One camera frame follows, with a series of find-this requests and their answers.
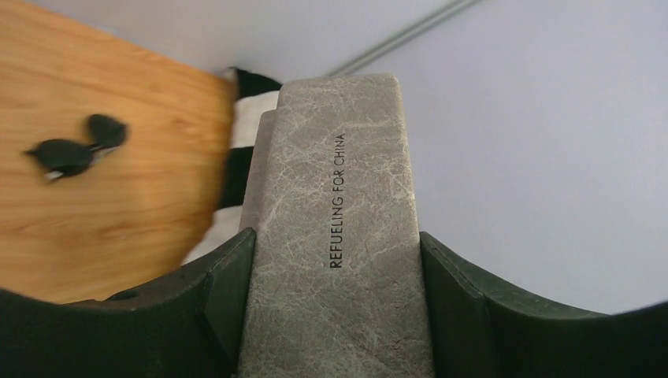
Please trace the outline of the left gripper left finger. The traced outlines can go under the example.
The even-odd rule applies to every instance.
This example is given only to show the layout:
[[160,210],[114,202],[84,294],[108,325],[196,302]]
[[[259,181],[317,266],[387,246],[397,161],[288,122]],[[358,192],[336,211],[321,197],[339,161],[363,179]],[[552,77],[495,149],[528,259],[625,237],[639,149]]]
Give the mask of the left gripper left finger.
[[255,231],[106,300],[54,304],[1,292],[4,377],[230,377]]

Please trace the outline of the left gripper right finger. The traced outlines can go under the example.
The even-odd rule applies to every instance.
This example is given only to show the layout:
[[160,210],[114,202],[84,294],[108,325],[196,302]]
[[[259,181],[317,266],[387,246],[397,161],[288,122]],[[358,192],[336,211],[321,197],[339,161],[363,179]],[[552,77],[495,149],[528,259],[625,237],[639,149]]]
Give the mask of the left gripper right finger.
[[520,288],[420,234],[438,377],[664,377],[667,305],[608,315]]

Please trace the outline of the grey glasses case green lining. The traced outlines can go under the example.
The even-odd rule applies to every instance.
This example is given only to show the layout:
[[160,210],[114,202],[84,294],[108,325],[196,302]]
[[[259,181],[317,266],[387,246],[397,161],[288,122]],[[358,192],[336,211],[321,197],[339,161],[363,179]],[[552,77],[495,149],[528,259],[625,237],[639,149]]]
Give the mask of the grey glasses case green lining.
[[431,377],[401,89],[389,74],[286,83],[260,120],[240,377]]

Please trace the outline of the black sunglasses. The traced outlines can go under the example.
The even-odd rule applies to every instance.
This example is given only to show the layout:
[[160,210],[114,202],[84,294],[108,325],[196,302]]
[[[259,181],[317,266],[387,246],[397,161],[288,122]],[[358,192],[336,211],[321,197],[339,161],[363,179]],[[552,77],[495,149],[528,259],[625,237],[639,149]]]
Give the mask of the black sunglasses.
[[25,150],[43,170],[46,182],[78,176],[93,167],[101,158],[117,150],[130,135],[128,124],[110,115],[94,113],[85,122],[91,143],[71,139],[46,139]]

